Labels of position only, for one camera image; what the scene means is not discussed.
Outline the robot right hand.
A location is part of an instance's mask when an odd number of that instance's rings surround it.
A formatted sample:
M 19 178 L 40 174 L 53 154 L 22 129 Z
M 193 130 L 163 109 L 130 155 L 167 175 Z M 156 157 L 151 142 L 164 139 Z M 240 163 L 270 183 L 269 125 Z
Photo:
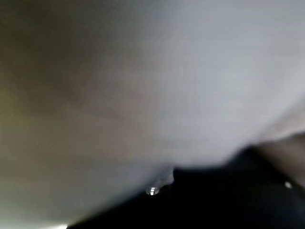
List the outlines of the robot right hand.
M 250 147 L 215 169 L 176 169 L 174 182 L 76 229 L 302 229 L 305 192 Z

